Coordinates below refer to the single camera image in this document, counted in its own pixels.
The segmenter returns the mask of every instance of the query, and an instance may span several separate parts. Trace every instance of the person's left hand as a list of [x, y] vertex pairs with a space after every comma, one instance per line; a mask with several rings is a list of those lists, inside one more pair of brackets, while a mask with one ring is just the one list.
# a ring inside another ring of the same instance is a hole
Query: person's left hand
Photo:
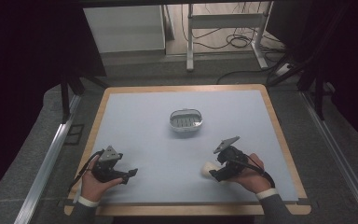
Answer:
[[86, 173], [82, 176], [81, 196], [89, 201], [97, 203], [103, 197], [103, 194], [113, 186], [120, 184], [123, 178], [113, 179], [102, 183], [95, 178], [91, 170], [95, 162], [100, 158], [96, 156], [90, 163]]

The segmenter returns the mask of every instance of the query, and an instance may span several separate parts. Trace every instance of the white panel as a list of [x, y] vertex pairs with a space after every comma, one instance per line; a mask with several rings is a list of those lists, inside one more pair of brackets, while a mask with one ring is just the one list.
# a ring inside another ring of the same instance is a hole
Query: white panel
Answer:
[[[175, 133], [170, 115], [198, 109], [203, 118], [194, 133]], [[139, 168], [128, 185], [108, 190], [102, 203], [256, 202], [235, 183], [219, 184], [200, 171], [219, 165], [213, 151], [221, 140], [239, 136], [234, 147], [256, 153], [282, 198], [297, 201], [296, 190], [260, 91], [154, 92], [112, 94], [93, 152], [112, 145], [123, 159], [116, 169]]]
[[165, 49], [161, 6], [97, 7], [84, 12], [100, 53]]

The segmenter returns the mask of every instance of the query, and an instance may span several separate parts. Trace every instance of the white metal stand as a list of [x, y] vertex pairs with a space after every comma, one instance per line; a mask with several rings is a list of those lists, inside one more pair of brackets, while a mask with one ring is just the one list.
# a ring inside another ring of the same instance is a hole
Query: white metal stand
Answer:
[[187, 71], [194, 70], [194, 50], [193, 50], [193, 29], [213, 29], [213, 28], [258, 28], [255, 41], [251, 45], [255, 57], [262, 69], [267, 68], [266, 60], [260, 51], [260, 41], [266, 28], [269, 18], [271, 2], [263, 13], [250, 14], [220, 14], [220, 15], [193, 15], [193, 4], [188, 5], [188, 41], [187, 41]]

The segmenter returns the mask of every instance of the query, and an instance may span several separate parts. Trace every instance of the person's right hand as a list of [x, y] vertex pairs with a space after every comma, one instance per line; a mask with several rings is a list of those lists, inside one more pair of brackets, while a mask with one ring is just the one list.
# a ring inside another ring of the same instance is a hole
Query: person's right hand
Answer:
[[[253, 160], [249, 160], [249, 164], [254, 166], [258, 165], [264, 169], [264, 163], [257, 157], [256, 154], [252, 153], [249, 157]], [[250, 168], [243, 169], [240, 174], [230, 178], [228, 181], [237, 182], [253, 193], [260, 193], [267, 189], [271, 189], [269, 181]]]

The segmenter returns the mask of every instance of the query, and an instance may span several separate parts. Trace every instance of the white cuff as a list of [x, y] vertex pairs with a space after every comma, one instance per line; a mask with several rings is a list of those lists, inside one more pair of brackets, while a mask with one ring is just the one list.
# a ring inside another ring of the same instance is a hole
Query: white cuff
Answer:
[[95, 203], [95, 202], [89, 201], [89, 200], [83, 198], [82, 196], [79, 196], [77, 201], [87, 207], [97, 207], [98, 204], [100, 203], [100, 202]]
[[257, 193], [255, 195], [255, 197], [258, 200], [262, 200], [262, 199], [265, 199], [265, 198], [272, 196], [274, 194], [278, 194], [278, 191], [276, 189], [267, 189], [267, 190], [264, 190], [263, 192]]

